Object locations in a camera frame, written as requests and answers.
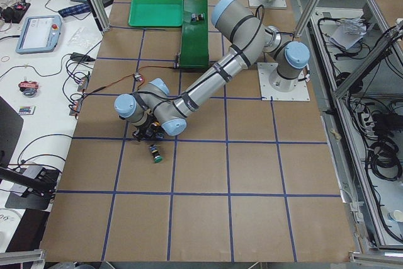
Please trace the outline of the green conveyor belt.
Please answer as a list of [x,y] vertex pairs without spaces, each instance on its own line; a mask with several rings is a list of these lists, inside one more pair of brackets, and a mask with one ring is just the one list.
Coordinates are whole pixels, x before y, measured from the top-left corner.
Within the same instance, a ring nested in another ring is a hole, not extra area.
[[[192,23],[192,13],[204,13],[205,20]],[[175,68],[193,71],[205,70],[208,66],[208,0],[183,0],[181,49]]]

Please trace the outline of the green plastic tray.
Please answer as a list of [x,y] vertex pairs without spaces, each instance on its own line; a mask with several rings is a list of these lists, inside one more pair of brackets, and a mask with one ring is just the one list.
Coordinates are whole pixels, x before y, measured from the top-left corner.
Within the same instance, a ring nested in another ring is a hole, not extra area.
[[132,0],[128,25],[136,28],[177,28],[183,24],[183,0]]

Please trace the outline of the black power adapter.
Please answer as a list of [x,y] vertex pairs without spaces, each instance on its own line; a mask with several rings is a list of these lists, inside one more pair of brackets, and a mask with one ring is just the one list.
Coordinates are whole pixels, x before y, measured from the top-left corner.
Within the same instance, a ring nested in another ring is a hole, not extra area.
[[82,63],[86,63],[86,62],[94,62],[96,59],[92,58],[89,55],[85,55],[85,54],[81,54],[81,53],[77,53],[77,52],[73,52],[70,55],[70,60],[74,61],[74,62],[82,62]]

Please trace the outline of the blue plaid pouch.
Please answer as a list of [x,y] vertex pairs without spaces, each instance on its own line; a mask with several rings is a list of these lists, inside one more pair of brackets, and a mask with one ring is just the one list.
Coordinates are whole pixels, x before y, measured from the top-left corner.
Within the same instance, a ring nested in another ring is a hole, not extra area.
[[89,12],[91,12],[91,7],[88,3],[81,3],[58,10],[58,14],[63,18]]

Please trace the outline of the near teach pendant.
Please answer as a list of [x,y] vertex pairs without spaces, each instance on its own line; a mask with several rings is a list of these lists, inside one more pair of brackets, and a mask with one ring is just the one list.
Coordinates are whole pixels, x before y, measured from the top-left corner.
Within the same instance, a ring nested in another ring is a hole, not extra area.
[[62,20],[58,15],[28,17],[16,46],[17,54],[52,52],[58,43]]

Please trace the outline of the small controller circuit board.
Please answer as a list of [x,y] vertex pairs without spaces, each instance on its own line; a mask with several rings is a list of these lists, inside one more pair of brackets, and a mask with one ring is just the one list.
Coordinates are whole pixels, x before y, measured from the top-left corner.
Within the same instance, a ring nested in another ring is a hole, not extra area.
[[139,74],[139,73],[135,73],[135,74],[133,75],[133,77],[134,77],[134,79],[135,79],[136,81],[143,81],[143,77],[142,77],[142,75]]

